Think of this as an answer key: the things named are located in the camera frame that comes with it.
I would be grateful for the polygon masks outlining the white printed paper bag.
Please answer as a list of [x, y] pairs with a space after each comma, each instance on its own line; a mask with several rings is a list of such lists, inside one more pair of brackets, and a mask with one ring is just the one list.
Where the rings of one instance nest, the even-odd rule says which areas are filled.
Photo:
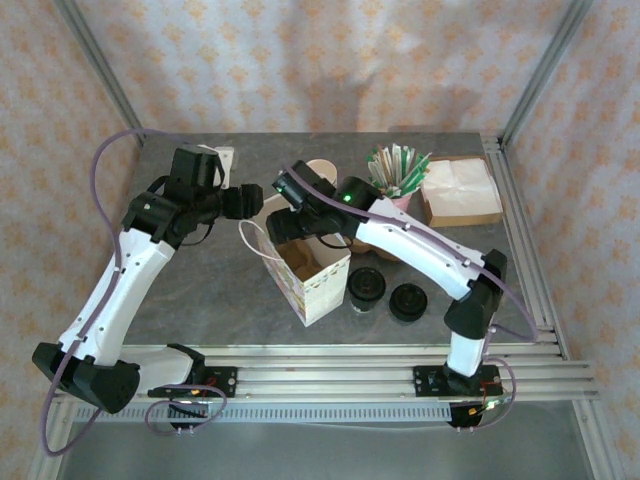
[[278, 254], [277, 245], [269, 239], [266, 228], [267, 216], [288, 206], [281, 195], [273, 195], [264, 201], [257, 216], [251, 220], [242, 220], [240, 225], [250, 228], [254, 240], [246, 241], [246, 246], [261, 257], [294, 312], [303, 325], [308, 327], [342, 304], [351, 251], [337, 234], [304, 239], [323, 270], [310, 279], [301, 281]]

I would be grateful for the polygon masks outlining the stack of paper cups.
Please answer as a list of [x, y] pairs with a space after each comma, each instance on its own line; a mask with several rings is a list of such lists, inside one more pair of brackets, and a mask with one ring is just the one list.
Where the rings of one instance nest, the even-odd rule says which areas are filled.
[[337, 168], [331, 161], [326, 159], [312, 159], [307, 161], [306, 165], [318, 176], [329, 181], [333, 187], [337, 186]]

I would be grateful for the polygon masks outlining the cardboard cup carrier stack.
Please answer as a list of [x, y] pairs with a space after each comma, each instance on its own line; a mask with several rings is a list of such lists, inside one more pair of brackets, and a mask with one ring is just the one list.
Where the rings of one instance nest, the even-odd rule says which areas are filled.
[[354, 254], [365, 254], [365, 253], [374, 253], [376, 254], [378, 257], [388, 260], [388, 261], [393, 261], [393, 262], [399, 262], [400, 259], [395, 257], [394, 255], [391, 255], [390, 253], [388, 253], [387, 251], [380, 249], [376, 246], [373, 246], [371, 244], [362, 242], [358, 239], [353, 239], [349, 245], [349, 250], [354, 253]]

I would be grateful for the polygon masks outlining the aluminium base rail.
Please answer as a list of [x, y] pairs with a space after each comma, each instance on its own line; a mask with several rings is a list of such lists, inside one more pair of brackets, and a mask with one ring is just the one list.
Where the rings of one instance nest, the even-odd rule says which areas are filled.
[[[444, 363], [445, 345], [201, 346], [211, 366], [238, 370], [237, 402], [409, 402], [413, 369]], [[497, 343], [506, 361], [502, 381], [514, 377], [519, 401], [596, 400], [587, 361], [564, 359], [551, 343]]]

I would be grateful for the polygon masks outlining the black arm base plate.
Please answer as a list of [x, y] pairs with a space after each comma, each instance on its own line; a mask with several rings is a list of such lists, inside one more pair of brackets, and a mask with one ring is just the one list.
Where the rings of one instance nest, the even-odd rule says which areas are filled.
[[447, 365], [415, 366], [412, 373], [417, 397], [472, 399], [496, 397], [504, 392], [495, 365], [481, 364], [470, 377], [456, 373]]
[[238, 368], [232, 366], [205, 366], [199, 380], [202, 385], [221, 390], [227, 398], [234, 398]]

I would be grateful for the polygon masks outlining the aluminium frame post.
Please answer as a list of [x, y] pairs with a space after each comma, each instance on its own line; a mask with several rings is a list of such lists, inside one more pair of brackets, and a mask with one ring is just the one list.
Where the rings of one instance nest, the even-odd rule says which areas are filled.
[[104, 90], [129, 128], [143, 127], [76, 0], [53, 0]]
[[593, 3], [594, 0], [570, 1], [499, 138], [502, 150], [513, 144]]

